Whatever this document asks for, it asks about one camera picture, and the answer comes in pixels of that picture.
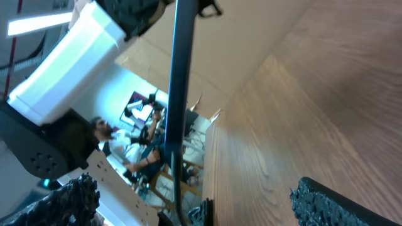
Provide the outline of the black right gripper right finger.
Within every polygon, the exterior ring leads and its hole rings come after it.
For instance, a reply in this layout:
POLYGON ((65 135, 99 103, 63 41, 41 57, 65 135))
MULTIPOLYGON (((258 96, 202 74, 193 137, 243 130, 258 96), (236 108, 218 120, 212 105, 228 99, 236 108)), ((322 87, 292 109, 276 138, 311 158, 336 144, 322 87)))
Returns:
POLYGON ((309 177, 299 180, 290 200, 301 226, 399 226, 309 177))

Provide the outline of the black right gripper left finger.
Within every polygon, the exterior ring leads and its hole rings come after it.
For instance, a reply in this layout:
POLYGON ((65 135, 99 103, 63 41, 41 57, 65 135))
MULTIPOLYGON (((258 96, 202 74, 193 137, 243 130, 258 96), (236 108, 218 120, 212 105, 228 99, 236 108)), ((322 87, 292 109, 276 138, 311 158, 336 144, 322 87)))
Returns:
POLYGON ((22 210, 1 219, 1 226, 91 226, 101 194, 89 174, 70 180, 22 210))

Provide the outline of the blue Galaxy smartphone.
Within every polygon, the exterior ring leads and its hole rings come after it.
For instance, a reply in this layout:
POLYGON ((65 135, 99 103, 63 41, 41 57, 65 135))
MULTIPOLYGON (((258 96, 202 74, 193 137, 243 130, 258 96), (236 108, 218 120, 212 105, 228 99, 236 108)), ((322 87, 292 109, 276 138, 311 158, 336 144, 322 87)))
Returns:
POLYGON ((185 111, 197 10, 196 0, 176 1, 165 137, 166 150, 171 151, 174 163, 182 162, 185 111))

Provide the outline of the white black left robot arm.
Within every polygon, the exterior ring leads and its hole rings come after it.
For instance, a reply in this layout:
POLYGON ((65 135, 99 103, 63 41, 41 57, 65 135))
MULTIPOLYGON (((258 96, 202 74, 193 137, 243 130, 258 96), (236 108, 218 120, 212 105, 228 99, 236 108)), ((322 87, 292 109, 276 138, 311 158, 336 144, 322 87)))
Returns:
POLYGON ((2 225, 169 225, 108 162, 73 109, 92 82, 157 22, 166 1, 92 1, 40 66, 1 102, 1 138, 26 171, 60 188, 1 219, 2 225))

